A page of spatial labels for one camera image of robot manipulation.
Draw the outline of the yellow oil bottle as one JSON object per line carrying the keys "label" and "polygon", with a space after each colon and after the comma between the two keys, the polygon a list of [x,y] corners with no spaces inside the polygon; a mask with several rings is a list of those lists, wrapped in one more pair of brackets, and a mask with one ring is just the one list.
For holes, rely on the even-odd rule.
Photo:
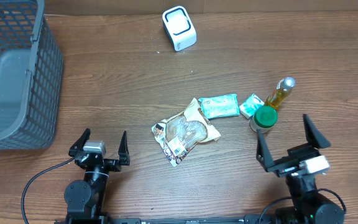
{"label": "yellow oil bottle", "polygon": [[290,95],[295,85],[296,81],[293,77],[286,77],[280,80],[273,93],[267,97],[265,105],[271,106],[275,110],[279,109],[281,103]]}

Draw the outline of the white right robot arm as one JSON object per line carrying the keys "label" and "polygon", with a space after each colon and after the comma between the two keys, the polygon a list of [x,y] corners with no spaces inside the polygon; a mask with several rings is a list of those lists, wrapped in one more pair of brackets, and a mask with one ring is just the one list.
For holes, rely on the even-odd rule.
{"label": "white right robot arm", "polygon": [[284,177],[290,192],[289,197],[277,199],[267,205],[257,219],[262,223],[270,207],[291,200],[291,207],[276,209],[269,218],[271,223],[343,223],[347,213],[346,204],[334,191],[317,188],[316,175],[330,169],[326,156],[319,151],[331,147],[331,143],[313,124],[307,114],[303,115],[307,143],[287,150],[288,155],[274,160],[261,130],[257,130],[256,159],[266,172]]}

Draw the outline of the teal kleenex tissue pack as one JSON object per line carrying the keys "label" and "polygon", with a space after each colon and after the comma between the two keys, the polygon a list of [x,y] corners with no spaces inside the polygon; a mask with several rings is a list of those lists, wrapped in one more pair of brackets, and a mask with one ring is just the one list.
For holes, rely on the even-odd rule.
{"label": "teal kleenex tissue pack", "polygon": [[248,99],[239,106],[239,111],[247,119],[250,119],[255,112],[264,105],[264,102],[255,94],[251,94]]}

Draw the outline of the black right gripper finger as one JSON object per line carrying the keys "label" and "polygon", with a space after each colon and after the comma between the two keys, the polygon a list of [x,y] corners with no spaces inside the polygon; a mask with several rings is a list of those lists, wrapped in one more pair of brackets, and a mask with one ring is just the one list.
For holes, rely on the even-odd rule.
{"label": "black right gripper finger", "polygon": [[310,145],[317,149],[331,147],[331,143],[313,124],[312,120],[307,114],[303,114],[303,123],[305,127],[306,140]]}
{"label": "black right gripper finger", "polygon": [[266,172],[275,165],[273,157],[265,142],[265,138],[260,129],[257,130],[257,150],[256,159]]}

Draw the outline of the teal snack packet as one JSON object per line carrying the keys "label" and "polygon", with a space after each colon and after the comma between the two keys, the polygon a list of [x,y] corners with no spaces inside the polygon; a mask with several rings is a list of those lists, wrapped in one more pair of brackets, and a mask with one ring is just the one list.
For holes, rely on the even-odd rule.
{"label": "teal snack packet", "polygon": [[240,115],[236,94],[199,98],[198,101],[207,119]]}

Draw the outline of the green lid jar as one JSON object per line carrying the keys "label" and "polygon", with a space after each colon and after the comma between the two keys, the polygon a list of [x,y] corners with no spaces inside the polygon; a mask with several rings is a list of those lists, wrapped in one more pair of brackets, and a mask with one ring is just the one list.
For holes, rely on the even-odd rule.
{"label": "green lid jar", "polygon": [[252,116],[250,127],[253,131],[268,132],[276,124],[278,114],[271,106],[260,107]]}

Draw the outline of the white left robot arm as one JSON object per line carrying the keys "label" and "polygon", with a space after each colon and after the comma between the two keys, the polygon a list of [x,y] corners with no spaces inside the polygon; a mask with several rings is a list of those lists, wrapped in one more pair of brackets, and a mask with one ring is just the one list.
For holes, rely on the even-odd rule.
{"label": "white left robot arm", "polygon": [[91,130],[85,129],[68,152],[75,164],[85,171],[85,175],[82,180],[71,182],[65,189],[65,223],[112,223],[112,218],[103,212],[109,174],[120,172],[123,166],[131,162],[126,132],[122,135],[117,159],[105,158],[105,143],[91,140],[90,134]]}

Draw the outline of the brown white snack bag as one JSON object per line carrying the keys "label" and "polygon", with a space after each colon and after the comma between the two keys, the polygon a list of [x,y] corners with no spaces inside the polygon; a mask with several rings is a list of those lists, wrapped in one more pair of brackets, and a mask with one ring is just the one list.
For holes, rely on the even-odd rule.
{"label": "brown white snack bag", "polygon": [[217,141],[221,137],[195,98],[184,111],[156,123],[151,130],[173,167],[179,165],[197,144]]}

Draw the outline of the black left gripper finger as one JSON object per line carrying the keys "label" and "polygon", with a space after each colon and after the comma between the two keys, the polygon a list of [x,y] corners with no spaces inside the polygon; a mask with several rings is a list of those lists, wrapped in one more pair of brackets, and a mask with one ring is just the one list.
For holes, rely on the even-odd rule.
{"label": "black left gripper finger", "polygon": [[70,157],[75,157],[80,151],[83,150],[83,147],[87,140],[90,138],[91,130],[86,128],[81,137],[71,146],[68,151]]}
{"label": "black left gripper finger", "polygon": [[127,131],[124,131],[118,150],[120,165],[129,165],[131,163],[130,154],[127,145]]}

